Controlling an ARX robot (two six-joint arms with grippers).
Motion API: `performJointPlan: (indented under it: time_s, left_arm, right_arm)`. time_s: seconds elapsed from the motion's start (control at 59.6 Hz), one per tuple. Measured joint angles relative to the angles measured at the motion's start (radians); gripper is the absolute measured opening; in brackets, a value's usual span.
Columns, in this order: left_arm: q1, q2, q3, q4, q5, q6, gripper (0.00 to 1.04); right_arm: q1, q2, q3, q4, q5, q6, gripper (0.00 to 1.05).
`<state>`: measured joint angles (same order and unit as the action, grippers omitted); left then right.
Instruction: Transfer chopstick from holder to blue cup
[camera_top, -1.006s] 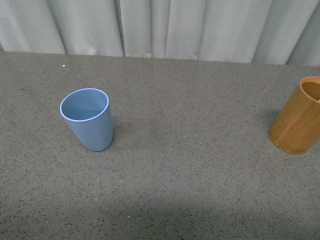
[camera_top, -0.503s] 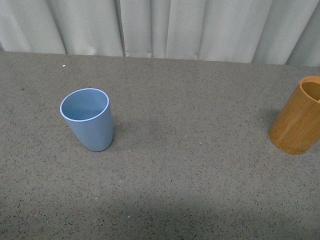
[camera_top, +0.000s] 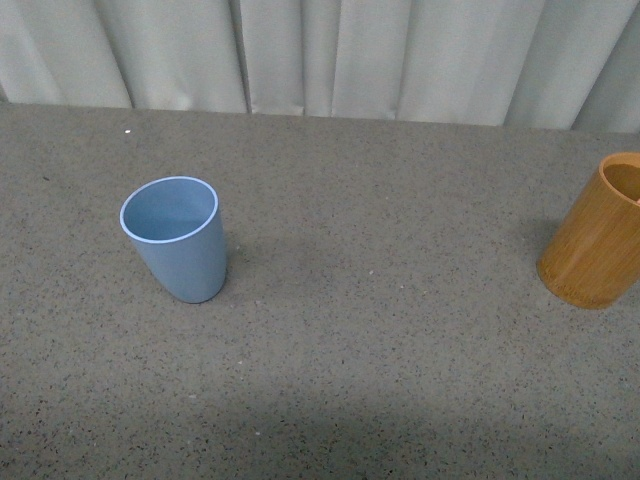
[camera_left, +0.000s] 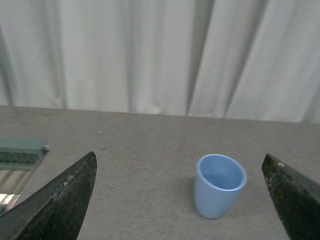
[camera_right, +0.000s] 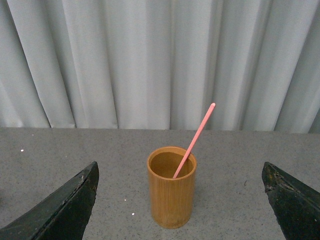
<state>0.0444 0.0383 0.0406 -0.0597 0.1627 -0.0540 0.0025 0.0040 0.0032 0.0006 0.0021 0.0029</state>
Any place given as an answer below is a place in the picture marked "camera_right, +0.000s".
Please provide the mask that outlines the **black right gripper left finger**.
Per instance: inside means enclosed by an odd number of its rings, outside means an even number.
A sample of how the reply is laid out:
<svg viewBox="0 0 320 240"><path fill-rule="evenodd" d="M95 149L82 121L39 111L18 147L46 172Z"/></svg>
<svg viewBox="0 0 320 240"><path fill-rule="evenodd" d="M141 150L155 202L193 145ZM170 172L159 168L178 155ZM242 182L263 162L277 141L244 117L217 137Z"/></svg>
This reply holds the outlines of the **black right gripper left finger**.
<svg viewBox="0 0 320 240"><path fill-rule="evenodd" d="M81 240L92 214L99 167L92 162L31 210L1 228L2 240Z"/></svg>

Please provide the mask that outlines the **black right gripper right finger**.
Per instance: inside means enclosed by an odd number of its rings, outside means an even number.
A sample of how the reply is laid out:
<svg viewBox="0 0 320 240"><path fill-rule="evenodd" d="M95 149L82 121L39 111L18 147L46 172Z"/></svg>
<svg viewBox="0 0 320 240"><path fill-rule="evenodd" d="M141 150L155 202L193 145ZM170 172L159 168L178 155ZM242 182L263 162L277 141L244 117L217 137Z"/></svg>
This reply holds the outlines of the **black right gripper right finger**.
<svg viewBox="0 0 320 240"><path fill-rule="evenodd" d="M287 240L320 238L320 193L270 162L261 178L270 206Z"/></svg>

